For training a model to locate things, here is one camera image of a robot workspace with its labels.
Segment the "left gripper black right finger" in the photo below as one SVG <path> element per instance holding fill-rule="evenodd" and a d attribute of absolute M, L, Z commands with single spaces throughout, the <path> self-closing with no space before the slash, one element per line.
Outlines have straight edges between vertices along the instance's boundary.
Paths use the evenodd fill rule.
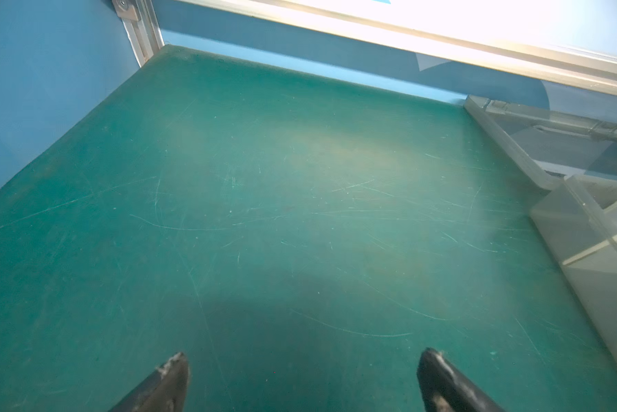
<path fill-rule="evenodd" d="M 498 403 L 434 348 L 426 348 L 421 353 L 416 377 L 426 411 L 503 411 Z"/>

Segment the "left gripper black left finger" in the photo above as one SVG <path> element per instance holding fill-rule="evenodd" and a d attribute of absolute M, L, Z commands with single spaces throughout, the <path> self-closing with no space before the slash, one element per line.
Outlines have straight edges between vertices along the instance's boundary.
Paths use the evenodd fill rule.
<path fill-rule="evenodd" d="M 158 366 L 109 412 L 182 412 L 189 381 L 189 360 L 179 352 Z"/>

